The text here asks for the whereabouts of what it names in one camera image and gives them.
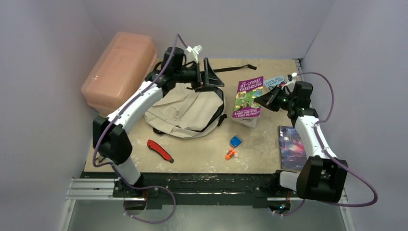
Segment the purple treehouse book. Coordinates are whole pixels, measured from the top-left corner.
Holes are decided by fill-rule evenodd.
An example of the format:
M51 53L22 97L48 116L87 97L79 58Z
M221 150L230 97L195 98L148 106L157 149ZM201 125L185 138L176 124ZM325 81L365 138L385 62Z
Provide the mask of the purple treehouse book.
M260 117L261 106L254 101L263 93L264 77L238 82L232 119L250 128L255 128Z

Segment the beige backpack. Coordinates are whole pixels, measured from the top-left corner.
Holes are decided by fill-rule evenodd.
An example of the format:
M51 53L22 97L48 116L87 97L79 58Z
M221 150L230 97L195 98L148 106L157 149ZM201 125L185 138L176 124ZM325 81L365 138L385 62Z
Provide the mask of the beige backpack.
M164 98L144 114L145 122L156 134L181 139L208 135L219 127L226 114L226 98L221 88L194 92L187 84L177 83Z

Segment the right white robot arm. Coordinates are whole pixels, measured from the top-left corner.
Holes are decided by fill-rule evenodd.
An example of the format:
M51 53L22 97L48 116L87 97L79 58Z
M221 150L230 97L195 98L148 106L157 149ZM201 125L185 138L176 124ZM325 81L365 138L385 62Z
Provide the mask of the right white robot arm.
M277 196L290 189L302 199L337 203L347 176L344 167L348 164L337 159L321 134L318 113L310 106L312 91L312 84L298 81L291 93L275 86L270 92L254 99L254 102L271 111L287 111L307 156L299 173L277 170L270 189Z

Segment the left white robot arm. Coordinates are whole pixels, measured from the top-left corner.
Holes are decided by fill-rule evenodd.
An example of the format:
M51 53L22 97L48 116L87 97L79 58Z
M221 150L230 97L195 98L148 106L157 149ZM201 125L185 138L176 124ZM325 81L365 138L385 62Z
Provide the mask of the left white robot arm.
M125 183L125 191L132 197L142 194L142 174L131 159L133 150L128 134L141 117L158 101L164 98L176 84L190 84L195 92L215 92L225 86L204 58L204 70L198 61L185 64L185 51L177 46L167 48L160 70L150 72L140 88L118 109L106 117L93 120L94 154L107 159L118 177Z

